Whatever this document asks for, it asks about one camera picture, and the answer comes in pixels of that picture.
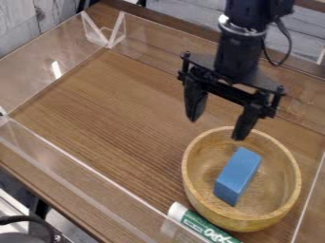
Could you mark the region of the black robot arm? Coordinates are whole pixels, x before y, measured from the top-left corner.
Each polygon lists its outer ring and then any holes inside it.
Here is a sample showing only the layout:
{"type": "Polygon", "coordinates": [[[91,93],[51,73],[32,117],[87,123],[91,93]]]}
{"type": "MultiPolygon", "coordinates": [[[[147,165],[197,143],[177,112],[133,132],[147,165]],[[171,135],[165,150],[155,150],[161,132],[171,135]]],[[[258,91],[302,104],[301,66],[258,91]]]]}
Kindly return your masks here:
{"type": "Polygon", "coordinates": [[[260,69],[269,56],[265,47],[268,26],[289,35],[282,17],[293,13],[294,0],[226,0],[218,17],[221,38],[217,53],[182,54],[178,79],[185,87],[187,118],[195,122],[214,94],[242,106],[233,140],[245,140],[260,119],[276,116],[286,90],[260,69]]]}

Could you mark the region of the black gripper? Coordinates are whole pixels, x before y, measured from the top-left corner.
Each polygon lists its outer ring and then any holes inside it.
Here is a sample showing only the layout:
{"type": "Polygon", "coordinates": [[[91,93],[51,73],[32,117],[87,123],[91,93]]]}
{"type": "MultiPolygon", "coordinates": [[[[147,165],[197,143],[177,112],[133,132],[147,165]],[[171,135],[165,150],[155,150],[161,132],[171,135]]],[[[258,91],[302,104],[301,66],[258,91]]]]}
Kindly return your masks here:
{"type": "Polygon", "coordinates": [[[185,86],[186,114],[191,122],[202,116],[209,94],[219,96],[244,106],[233,131],[233,140],[245,140],[258,119],[273,118],[285,88],[272,81],[260,69],[260,58],[265,53],[265,37],[269,23],[241,27],[236,23],[219,24],[222,31],[215,56],[186,51],[181,58],[178,79],[185,86]]]}

